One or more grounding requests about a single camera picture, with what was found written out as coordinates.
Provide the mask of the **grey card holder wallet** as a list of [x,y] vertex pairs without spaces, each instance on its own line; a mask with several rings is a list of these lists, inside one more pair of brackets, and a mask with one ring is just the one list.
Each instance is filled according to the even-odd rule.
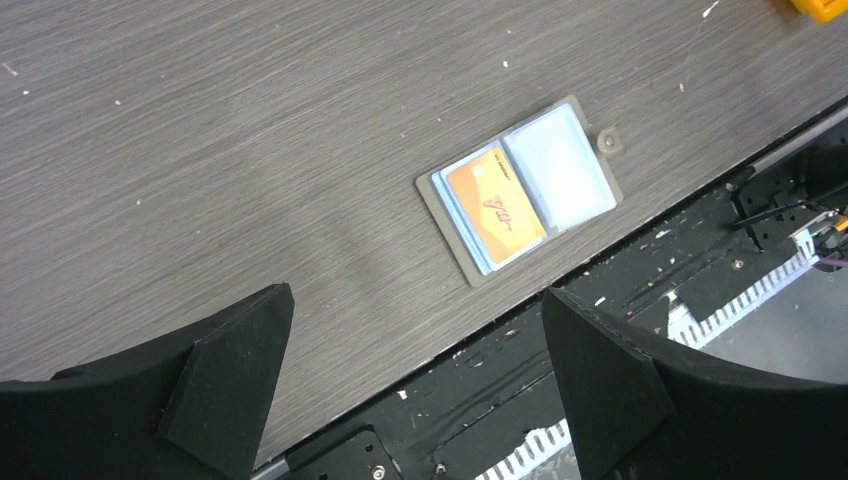
[[[505,150],[546,230],[541,243],[497,270],[489,268],[468,219],[444,180],[451,169],[494,143]],[[615,126],[593,128],[577,99],[568,95],[420,175],[415,186],[466,281],[478,287],[541,245],[614,210],[623,193],[609,159],[623,149]]]

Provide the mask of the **gold credit card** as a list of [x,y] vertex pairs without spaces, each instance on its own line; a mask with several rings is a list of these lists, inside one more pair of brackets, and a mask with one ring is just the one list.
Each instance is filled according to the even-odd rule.
[[489,268],[497,270],[546,238],[503,147],[494,143],[444,175]]

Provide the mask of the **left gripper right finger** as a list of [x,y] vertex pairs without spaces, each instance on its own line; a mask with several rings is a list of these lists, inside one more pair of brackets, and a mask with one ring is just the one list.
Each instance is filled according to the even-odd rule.
[[550,289],[545,339],[585,479],[843,479],[847,389],[729,362]]

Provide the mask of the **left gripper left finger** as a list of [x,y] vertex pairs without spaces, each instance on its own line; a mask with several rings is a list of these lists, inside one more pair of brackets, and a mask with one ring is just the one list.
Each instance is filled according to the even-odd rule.
[[246,479],[293,320],[285,283],[46,381],[1,385],[5,479]]

